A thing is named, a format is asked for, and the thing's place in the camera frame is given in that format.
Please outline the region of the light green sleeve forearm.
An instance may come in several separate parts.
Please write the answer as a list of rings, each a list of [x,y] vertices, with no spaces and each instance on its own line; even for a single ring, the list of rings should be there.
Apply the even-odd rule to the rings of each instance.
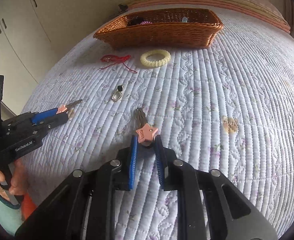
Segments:
[[[0,225],[7,233],[14,236],[22,223],[21,205],[13,205],[0,196]]]

